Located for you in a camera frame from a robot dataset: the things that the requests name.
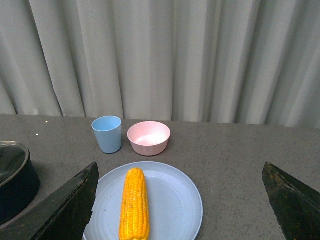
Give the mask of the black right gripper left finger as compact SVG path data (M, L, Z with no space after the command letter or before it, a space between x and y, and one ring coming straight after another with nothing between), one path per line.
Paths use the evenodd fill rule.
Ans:
M91 163L32 210L0 231L2 240L80 240L96 199L99 169Z

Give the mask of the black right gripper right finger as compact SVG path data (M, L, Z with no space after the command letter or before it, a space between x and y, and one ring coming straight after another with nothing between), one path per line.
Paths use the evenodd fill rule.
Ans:
M269 203L287 240L320 238L320 193L266 162L262 180Z

